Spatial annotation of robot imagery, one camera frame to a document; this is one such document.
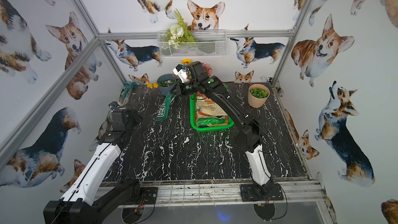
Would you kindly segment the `dark green Real chips bag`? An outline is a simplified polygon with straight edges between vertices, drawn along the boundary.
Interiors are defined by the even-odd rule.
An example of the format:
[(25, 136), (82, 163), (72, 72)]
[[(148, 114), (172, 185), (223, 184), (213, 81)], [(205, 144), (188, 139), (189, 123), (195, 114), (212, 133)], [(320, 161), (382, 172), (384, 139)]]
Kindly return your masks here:
[(156, 121), (163, 121), (168, 118), (171, 104), (174, 101), (176, 95), (168, 93), (163, 103), (158, 109)]

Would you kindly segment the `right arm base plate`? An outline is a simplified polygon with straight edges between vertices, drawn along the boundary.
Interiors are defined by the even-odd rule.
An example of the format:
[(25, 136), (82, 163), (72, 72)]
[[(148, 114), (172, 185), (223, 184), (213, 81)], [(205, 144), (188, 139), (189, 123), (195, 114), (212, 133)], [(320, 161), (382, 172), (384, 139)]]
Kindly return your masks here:
[(242, 184), (239, 189), (243, 202), (266, 202), (268, 200), (282, 201), (285, 199), (281, 186), (271, 181), (264, 186), (259, 186), (257, 184)]

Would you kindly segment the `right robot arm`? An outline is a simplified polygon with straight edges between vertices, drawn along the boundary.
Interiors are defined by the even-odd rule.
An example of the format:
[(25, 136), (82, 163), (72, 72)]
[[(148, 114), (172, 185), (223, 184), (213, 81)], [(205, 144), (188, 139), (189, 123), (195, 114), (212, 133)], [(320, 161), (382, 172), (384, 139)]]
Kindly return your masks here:
[(252, 171), (253, 185), (248, 193), (255, 195), (257, 199), (264, 199), (273, 188), (274, 181), (266, 166), (262, 147), (265, 133), (258, 120), (233, 98), (218, 77), (208, 75), (201, 62), (186, 66), (179, 64), (173, 69), (173, 73), (179, 79), (171, 89), (171, 94), (180, 96), (199, 92), (218, 104), (233, 120), (239, 129), (238, 144), (243, 148)]

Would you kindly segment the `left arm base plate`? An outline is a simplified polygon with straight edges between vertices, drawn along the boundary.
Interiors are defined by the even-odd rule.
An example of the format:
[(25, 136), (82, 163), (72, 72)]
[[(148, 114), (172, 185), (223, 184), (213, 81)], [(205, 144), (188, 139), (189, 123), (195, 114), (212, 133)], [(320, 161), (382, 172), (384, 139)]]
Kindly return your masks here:
[(154, 205), (157, 201), (158, 187), (134, 189), (123, 205)]

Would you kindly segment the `green white Cimba cassava bag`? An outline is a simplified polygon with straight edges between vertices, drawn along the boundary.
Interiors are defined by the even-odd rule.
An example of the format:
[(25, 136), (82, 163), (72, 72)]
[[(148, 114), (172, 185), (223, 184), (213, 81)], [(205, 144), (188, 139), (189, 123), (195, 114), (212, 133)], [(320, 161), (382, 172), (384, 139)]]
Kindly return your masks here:
[(228, 125), (228, 118), (226, 117), (203, 117), (196, 120), (196, 125), (199, 128), (219, 127)]

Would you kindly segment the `red cream cassava chips bag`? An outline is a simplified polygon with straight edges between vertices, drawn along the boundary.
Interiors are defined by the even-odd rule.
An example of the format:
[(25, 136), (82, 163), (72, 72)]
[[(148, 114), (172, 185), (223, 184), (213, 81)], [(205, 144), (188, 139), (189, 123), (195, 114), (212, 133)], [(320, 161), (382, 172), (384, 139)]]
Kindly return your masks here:
[(227, 113), (204, 94), (196, 95), (195, 118), (227, 116)]

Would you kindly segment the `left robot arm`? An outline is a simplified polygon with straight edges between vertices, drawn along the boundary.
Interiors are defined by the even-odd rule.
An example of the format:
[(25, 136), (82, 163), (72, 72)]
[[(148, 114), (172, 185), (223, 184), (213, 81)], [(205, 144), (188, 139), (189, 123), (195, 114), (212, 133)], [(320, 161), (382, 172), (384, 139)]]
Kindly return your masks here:
[(125, 137), (142, 122), (139, 113), (129, 106), (112, 102), (112, 130), (103, 134), (93, 157), (80, 176), (58, 201), (50, 201), (44, 211), (47, 224), (101, 224), (119, 205), (141, 200), (140, 183), (127, 178), (100, 197), (95, 195), (114, 161), (121, 154)]

